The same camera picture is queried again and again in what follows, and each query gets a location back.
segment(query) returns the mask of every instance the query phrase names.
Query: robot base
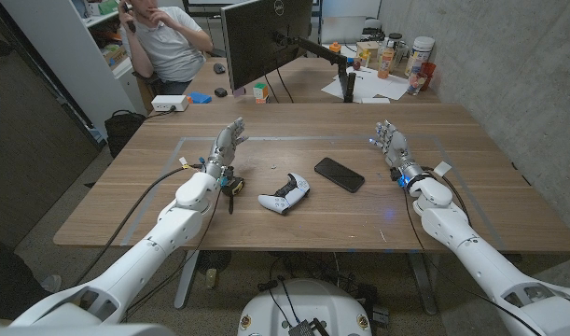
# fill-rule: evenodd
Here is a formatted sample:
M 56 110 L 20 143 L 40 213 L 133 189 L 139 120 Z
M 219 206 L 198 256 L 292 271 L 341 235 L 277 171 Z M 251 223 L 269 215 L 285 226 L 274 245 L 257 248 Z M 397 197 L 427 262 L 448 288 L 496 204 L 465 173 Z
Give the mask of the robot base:
M 342 289 L 313 279 L 285 280 L 285 286 L 300 321 L 312 322 L 314 318 L 320 322 L 324 321 L 328 335 L 371 335 L 366 311 Z M 286 298 L 283 285 L 279 282 L 278 287 L 271 291 L 288 321 L 296 326 L 298 323 Z M 247 328 L 244 328 L 241 322 L 244 317 L 248 317 L 247 321 L 250 322 Z M 360 322 L 367 325 L 362 328 Z M 266 290 L 254 297 L 243 309 L 237 335 L 288 336 L 288 332 L 289 327 L 286 325 L 283 313 L 274 304 L 270 292 Z

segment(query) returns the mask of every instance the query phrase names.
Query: smartphone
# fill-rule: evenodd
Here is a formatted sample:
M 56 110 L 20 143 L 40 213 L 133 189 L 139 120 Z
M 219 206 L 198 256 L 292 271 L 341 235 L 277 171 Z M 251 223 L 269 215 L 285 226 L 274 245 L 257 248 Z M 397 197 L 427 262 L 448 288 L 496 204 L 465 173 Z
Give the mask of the smartphone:
M 362 175 L 330 158 L 324 158 L 320 163 L 316 164 L 313 169 L 319 175 L 329 179 L 349 192 L 356 192 L 366 181 Z
M 129 8 L 127 7 L 127 4 L 123 3 L 123 11 L 125 13 L 129 13 Z M 135 23 L 133 23 L 133 21 L 129 21 L 127 22 L 127 25 L 129 26 L 129 30 L 132 31 L 132 33 L 135 33 Z

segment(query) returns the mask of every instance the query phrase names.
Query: table leg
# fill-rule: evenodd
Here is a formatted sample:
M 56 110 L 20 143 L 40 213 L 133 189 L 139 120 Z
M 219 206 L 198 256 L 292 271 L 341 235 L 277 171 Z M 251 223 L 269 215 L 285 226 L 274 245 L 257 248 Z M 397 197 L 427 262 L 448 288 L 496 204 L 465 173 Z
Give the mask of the table leg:
M 436 292 L 436 283 L 438 280 L 438 267 L 440 265 L 440 254 L 429 254 L 429 261 L 427 263 L 427 274 L 430 278 L 430 285 L 432 285 L 432 291 Z
M 174 308 L 182 309 L 188 302 L 189 292 L 191 290 L 191 285 L 193 285 L 193 277 L 195 273 L 195 268 L 198 265 L 198 256 L 200 251 L 188 251 L 187 258 L 191 258 L 181 272 L 181 279 L 179 279 L 179 288 L 176 290 L 176 295 L 174 296 Z
M 424 311 L 428 315 L 435 315 L 438 313 L 438 307 L 436 306 L 430 279 L 427 276 L 424 257 L 419 253 L 409 253 L 407 256 L 413 269 L 417 291 L 419 291 Z

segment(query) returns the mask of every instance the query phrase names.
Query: game controller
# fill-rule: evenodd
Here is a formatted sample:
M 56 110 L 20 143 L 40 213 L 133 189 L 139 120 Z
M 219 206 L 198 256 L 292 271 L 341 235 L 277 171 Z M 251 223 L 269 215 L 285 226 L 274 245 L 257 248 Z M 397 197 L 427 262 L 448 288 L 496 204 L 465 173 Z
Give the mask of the game controller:
M 288 183 L 276 190 L 273 195 L 257 196 L 257 200 L 262 206 L 281 215 L 286 215 L 293 205 L 303 197 L 307 197 L 307 194 L 310 192 L 310 184 L 307 183 L 305 178 L 295 173 L 287 175 Z

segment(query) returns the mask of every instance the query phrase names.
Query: white robotic arm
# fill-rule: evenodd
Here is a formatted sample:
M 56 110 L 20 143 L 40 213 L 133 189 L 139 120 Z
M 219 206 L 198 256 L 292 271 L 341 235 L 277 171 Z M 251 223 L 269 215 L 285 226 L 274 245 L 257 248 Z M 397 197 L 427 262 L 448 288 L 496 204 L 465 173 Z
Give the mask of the white robotic arm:
M 498 309 L 510 333 L 570 335 L 570 288 L 521 273 L 469 226 L 451 191 L 415 162 L 407 139 L 395 126 L 378 123 L 376 132 L 379 139 L 370 143 L 382 149 L 399 186 L 417 198 L 413 209 L 422 217 L 424 230 L 461 260 L 492 302 L 514 315 Z
M 176 192 L 158 216 L 156 226 L 102 275 L 88 283 L 55 293 L 32 306 L 11 327 L 97 326 L 120 322 L 133 298 L 164 260 L 196 236 L 202 216 L 212 209 L 209 198 L 220 191 L 220 177 L 245 140 L 243 119 L 235 120 L 216 138 L 204 172 Z

